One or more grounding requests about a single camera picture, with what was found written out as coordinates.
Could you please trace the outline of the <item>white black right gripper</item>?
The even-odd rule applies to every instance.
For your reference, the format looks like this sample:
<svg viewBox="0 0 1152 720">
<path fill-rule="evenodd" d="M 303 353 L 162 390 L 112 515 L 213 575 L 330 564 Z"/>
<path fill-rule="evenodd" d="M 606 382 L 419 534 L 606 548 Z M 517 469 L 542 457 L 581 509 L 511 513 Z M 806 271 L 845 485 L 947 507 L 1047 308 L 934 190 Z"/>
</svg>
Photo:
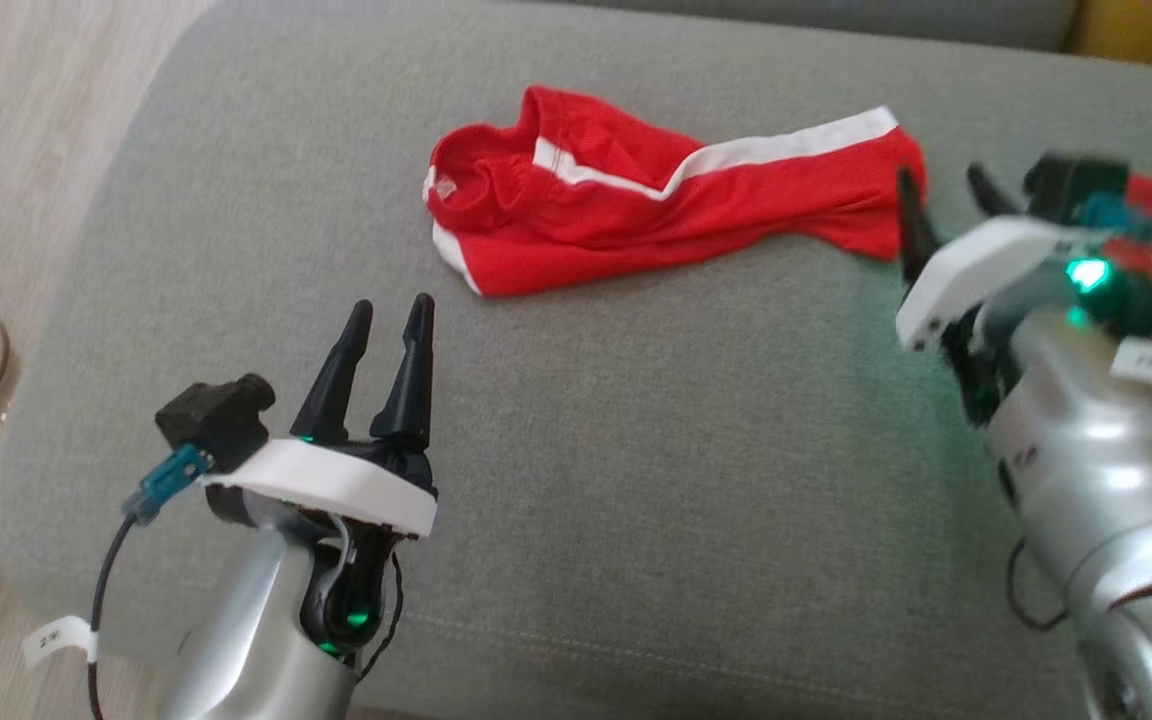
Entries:
<svg viewBox="0 0 1152 720">
<path fill-rule="evenodd" d="M 1043 263 L 1092 258 L 1107 242 L 1105 229 L 1015 217 L 1021 215 L 1018 202 L 979 161 L 968 165 L 967 183 L 980 213 L 995 218 L 940 249 L 914 169 L 899 170 L 899 252 L 908 295 L 895 327 L 905 351 L 922 351 L 940 340 L 948 323 L 956 323 Z"/>
</svg>

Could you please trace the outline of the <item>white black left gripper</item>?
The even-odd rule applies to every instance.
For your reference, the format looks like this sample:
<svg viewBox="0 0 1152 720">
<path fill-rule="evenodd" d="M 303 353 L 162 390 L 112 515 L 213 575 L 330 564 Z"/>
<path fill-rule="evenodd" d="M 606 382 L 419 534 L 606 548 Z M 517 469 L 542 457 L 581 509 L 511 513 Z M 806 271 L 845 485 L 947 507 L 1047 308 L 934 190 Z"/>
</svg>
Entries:
<svg viewBox="0 0 1152 720">
<path fill-rule="evenodd" d="M 396 378 L 369 429 L 376 441 L 407 454 L 420 454 L 430 445 L 434 320 L 434 297 L 419 293 L 404 325 L 404 356 Z M 426 488 L 376 462 L 316 446 L 343 445 L 349 439 L 346 415 L 371 325 L 371 302 L 357 301 L 291 420 L 289 433 L 302 441 L 270 439 L 236 470 L 202 475 L 202 486 L 247 488 L 302 509 L 389 526 L 402 536 L 429 537 L 435 521 L 435 497 Z"/>
</svg>

